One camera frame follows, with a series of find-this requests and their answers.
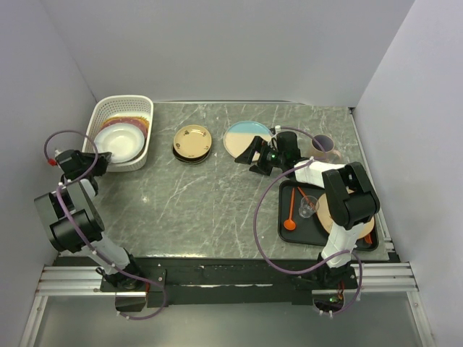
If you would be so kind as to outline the pink polka dot plate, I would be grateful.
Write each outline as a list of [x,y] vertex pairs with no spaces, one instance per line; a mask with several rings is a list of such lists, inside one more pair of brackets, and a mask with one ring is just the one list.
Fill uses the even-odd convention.
[[118,123],[133,124],[136,127],[138,127],[143,132],[145,136],[145,142],[146,142],[146,139],[148,136],[148,124],[146,124],[143,121],[140,121],[139,119],[120,119],[119,121],[111,121],[111,122],[103,124],[100,131],[102,129],[105,129],[106,127],[109,127],[110,125],[118,124]]

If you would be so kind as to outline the cream plate with blue leaves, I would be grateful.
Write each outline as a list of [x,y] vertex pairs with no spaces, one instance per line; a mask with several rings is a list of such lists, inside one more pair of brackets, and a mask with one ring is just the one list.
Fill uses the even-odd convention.
[[237,158],[251,145],[255,136],[270,141],[272,132],[256,121],[240,121],[230,126],[224,135],[224,147],[228,154]]

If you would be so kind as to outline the white scalloped paper bowl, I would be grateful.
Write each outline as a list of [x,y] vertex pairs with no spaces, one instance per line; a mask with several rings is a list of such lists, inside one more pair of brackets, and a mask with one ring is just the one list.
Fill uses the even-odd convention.
[[97,133],[94,143],[98,152],[111,153],[111,163],[125,163],[140,154],[145,136],[133,124],[118,123]]

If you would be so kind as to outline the orange woven square plate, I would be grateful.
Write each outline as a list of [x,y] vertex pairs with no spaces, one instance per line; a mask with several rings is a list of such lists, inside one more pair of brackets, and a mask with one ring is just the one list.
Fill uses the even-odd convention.
[[149,123],[148,116],[146,114],[141,114],[141,113],[137,113],[137,112],[135,112],[135,113],[130,113],[130,112],[117,113],[117,114],[115,114],[113,116],[107,117],[103,122],[105,124],[105,123],[108,123],[108,122],[111,122],[111,121],[119,121],[120,119],[139,119],[140,121],[143,121],[146,124]]

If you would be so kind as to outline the yellow round plate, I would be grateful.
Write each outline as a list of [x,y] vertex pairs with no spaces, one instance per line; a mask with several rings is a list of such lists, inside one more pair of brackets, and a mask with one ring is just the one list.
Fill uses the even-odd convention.
[[205,155],[212,147],[211,133],[200,125],[182,127],[175,135],[173,147],[176,152],[188,159]]

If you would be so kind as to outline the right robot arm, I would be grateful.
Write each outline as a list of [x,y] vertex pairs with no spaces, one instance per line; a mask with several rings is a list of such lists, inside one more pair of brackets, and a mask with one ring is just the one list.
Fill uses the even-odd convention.
[[255,136],[234,161],[250,165],[255,154],[257,163],[250,171],[268,176],[273,168],[282,173],[273,181],[287,177],[300,184],[309,184],[325,190],[328,211],[332,218],[328,241],[319,254],[318,263],[304,270],[286,270],[273,263],[264,253],[257,233],[259,207],[255,208],[252,230],[262,258],[273,269],[286,275],[304,275],[316,271],[323,287],[333,288],[342,278],[341,269],[349,267],[352,251],[363,226],[380,210],[378,196],[364,166],[359,162],[348,164],[324,163],[313,157],[301,156],[297,133],[302,130],[284,127],[276,134],[276,144]]

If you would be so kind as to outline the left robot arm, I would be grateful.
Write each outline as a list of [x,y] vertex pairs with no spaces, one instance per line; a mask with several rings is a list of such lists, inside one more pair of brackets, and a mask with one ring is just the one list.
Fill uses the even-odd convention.
[[105,235],[93,204],[98,194],[95,178],[106,173],[111,156],[110,152],[57,152],[50,164],[63,171],[59,189],[35,198],[34,203],[55,250],[91,258],[100,265],[98,272],[108,282],[133,291],[143,284],[144,273],[126,249]]

